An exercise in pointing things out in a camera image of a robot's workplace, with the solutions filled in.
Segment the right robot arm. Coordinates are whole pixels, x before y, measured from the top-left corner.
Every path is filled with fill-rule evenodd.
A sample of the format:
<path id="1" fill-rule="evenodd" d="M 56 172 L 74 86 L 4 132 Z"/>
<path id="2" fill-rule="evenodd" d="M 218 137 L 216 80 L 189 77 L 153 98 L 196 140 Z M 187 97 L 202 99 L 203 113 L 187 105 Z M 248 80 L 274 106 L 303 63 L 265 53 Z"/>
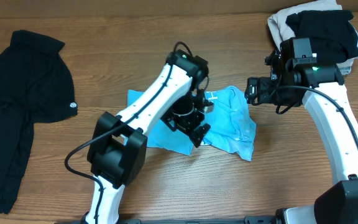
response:
<path id="1" fill-rule="evenodd" d="M 318 129 L 333 175 L 333 186 L 314 204 L 246 217 L 245 222 L 358 223 L 358 123 L 337 66 L 296 65 L 271 77 L 249 78 L 245 97 L 254 106 L 303 105 Z"/>

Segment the light blue t-shirt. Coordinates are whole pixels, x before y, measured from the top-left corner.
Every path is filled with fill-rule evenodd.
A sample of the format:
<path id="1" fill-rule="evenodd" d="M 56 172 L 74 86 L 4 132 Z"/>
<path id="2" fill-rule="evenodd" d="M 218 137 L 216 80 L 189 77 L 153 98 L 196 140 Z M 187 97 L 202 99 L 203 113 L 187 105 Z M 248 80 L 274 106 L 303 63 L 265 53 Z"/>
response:
<path id="1" fill-rule="evenodd" d="M 205 98 L 214 103 L 204 121 L 211 128 L 203 138 L 203 145 L 211 145 L 228 153 L 236 153 L 245 161 L 252 160 L 256 123 L 250 118 L 244 93 L 235 86 L 207 91 Z M 189 156 L 194 144 L 180 131 L 171 131 L 162 121 L 151 130 L 148 147 L 163 148 Z"/>

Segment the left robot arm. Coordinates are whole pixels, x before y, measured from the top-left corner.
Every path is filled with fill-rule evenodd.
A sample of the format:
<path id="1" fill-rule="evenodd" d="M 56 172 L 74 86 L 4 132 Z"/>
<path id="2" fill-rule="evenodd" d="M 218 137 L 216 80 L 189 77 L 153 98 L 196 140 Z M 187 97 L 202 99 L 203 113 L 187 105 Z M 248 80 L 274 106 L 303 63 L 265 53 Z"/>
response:
<path id="1" fill-rule="evenodd" d="M 117 115 L 105 112 L 96 123 L 87 155 L 96 179 L 90 211 L 82 223 L 117 223 L 126 186 L 145 162 L 148 135 L 158 121 L 179 131 L 198 147 L 210 126 L 205 113 L 213 110 L 200 83 L 208 77 L 206 60 L 182 50 L 171 52 L 158 78 Z"/>

